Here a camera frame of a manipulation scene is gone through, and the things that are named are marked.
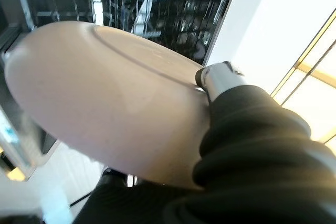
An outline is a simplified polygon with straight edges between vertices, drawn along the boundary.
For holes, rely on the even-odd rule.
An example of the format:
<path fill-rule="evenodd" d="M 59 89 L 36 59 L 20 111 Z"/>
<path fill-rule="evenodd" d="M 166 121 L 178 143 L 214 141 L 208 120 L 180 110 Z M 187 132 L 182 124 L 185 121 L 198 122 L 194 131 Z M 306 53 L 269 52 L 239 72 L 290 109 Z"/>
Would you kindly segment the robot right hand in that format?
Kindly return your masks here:
<path fill-rule="evenodd" d="M 335 223 L 335 155 L 242 77 L 228 61 L 195 75 L 210 115 L 192 173 L 200 191 L 127 187 L 107 169 L 75 223 Z"/>

